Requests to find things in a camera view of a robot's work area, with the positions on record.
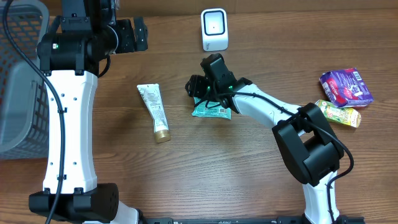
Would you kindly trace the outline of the teal tissue pack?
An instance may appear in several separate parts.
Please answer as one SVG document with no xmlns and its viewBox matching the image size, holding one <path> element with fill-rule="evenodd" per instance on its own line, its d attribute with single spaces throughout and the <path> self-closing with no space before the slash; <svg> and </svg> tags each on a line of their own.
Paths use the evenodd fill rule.
<svg viewBox="0 0 398 224">
<path fill-rule="evenodd" d="M 192 116 L 199 118 L 224 118 L 231 119 L 231 109 L 217 106 L 217 102 L 210 101 L 208 107 L 206 101 L 194 108 Z"/>
</svg>

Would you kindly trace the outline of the white tube gold cap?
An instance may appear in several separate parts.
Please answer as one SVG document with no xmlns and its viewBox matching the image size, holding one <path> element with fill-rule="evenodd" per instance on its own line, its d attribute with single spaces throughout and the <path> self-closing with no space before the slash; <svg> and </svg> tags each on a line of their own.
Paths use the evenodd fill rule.
<svg viewBox="0 0 398 224">
<path fill-rule="evenodd" d="M 170 140 L 169 125 L 162 102 L 159 84 L 142 84 L 137 89 L 153 119 L 154 137 L 157 143 Z"/>
</svg>

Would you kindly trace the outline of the red purple liner pack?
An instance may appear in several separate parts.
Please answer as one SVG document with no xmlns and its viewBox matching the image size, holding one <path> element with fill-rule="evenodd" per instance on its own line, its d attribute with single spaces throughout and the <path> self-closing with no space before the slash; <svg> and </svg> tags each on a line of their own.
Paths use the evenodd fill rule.
<svg viewBox="0 0 398 224">
<path fill-rule="evenodd" d="M 319 81 L 329 101 L 339 108 L 365 107 L 374 101 L 357 68 L 325 72 Z"/>
</svg>

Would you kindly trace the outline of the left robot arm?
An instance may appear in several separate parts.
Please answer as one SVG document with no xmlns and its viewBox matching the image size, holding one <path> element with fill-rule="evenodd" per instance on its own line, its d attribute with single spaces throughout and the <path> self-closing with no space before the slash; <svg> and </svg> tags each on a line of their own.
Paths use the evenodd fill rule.
<svg viewBox="0 0 398 224">
<path fill-rule="evenodd" d="M 100 62 L 146 48 L 143 19 L 117 19 L 114 1 L 62 2 L 62 15 L 37 47 L 47 79 L 49 155 L 43 189 L 29 197 L 31 212 L 58 222 L 146 222 L 120 201 L 116 184 L 98 182 L 92 140 Z"/>
</svg>

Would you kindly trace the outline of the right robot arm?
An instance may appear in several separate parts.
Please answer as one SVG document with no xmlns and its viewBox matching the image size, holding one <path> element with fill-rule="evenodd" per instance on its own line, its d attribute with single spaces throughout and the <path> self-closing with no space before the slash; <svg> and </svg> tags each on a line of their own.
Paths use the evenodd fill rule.
<svg viewBox="0 0 398 224">
<path fill-rule="evenodd" d="M 188 96 L 199 98 L 197 106 L 213 101 L 271 129 L 286 168 L 303 185 L 305 222 L 336 223 L 340 213 L 333 187 L 344 146 L 321 109 L 313 103 L 284 103 L 247 78 L 235 78 L 221 54 L 211 54 L 200 65 L 204 75 L 190 77 Z"/>
</svg>

